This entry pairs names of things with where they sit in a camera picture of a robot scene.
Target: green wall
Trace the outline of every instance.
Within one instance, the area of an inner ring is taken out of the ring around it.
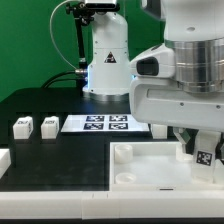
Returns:
[[[71,67],[57,54],[49,34],[53,9],[62,0],[0,1],[0,101],[17,89],[40,87],[51,76]],[[140,9],[139,0],[120,1],[129,24],[130,59],[162,42],[163,25]],[[62,7],[54,19],[56,42],[77,66],[74,21]],[[86,55],[92,57],[91,27],[84,29]],[[74,86],[74,83],[63,83]]]

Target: white box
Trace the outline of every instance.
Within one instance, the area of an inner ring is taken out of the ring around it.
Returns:
[[[59,131],[59,118],[46,117],[41,125],[42,139],[55,139]]]
[[[33,118],[21,117],[13,125],[14,139],[28,139],[33,131]]]
[[[153,139],[167,139],[167,129],[165,125],[151,124]]]
[[[116,161],[118,145],[132,147],[130,162]],[[219,160],[215,161],[213,183],[192,180],[193,161],[192,155],[183,153],[179,142],[113,142],[110,145],[110,191],[223,189],[224,166]]]

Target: white block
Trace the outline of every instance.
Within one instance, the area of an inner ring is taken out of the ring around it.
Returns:
[[[55,139],[59,131],[59,118],[46,117],[41,125],[42,139]]]
[[[33,118],[21,117],[13,125],[14,139],[28,139],[33,131]]]
[[[0,179],[11,165],[9,149],[0,149]]]
[[[151,124],[153,139],[167,139],[167,126]]]

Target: black table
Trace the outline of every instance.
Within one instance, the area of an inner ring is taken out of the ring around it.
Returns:
[[[128,132],[59,132],[56,140],[41,139],[45,117],[58,116],[60,129],[68,115],[129,114],[128,102],[105,103],[80,97],[73,88],[30,88],[14,92],[0,103],[0,149],[9,148],[12,165],[0,180],[1,192],[107,191],[110,142],[153,141],[151,134]],[[29,140],[14,140],[12,126],[31,116]],[[222,219],[122,219],[101,223],[223,223]],[[99,223],[99,220],[0,220],[0,223]]]

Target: cable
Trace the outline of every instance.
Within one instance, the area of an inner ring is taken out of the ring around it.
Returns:
[[[46,86],[52,82],[53,80],[57,79],[57,78],[60,78],[62,76],[65,76],[65,75],[70,75],[70,74],[76,74],[75,71],[67,71],[67,72],[61,72],[57,75],[54,75],[53,77],[51,77],[50,79],[48,79],[42,86],[41,88],[46,88]]]
[[[56,51],[58,52],[58,54],[61,56],[61,58],[62,58],[66,63],[68,63],[71,67],[73,67],[74,69],[76,69],[76,67],[75,67],[72,63],[70,63],[70,62],[64,57],[64,55],[61,53],[61,51],[59,50],[59,48],[58,48],[58,46],[57,46],[57,44],[56,44],[56,42],[55,42],[54,34],[53,34],[53,19],[54,19],[54,16],[55,16],[57,10],[58,10],[62,5],[66,4],[66,3],[68,3],[68,2],[77,2],[77,0],[76,0],[76,1],[75,1],[75,0],[66,0],[66,1],[60,3],[58,6],[56,6],[55,9],[54,9],[54,11],[52,12],[52,14],[51,14],[51,18],[50,18],[50,35],[51,35],[51,41],[52,41],[52,43],[53,43],[53,45],[54,45]]]
[[[76,78],[76,79],[57,79],[57,80],[53,80],[50,83],[48,83],[45,88],[49,88],[49,86],[52,85],[55,82],[76,81],[76,80],[79,80],[79,79],[81,79],[81,78]]]

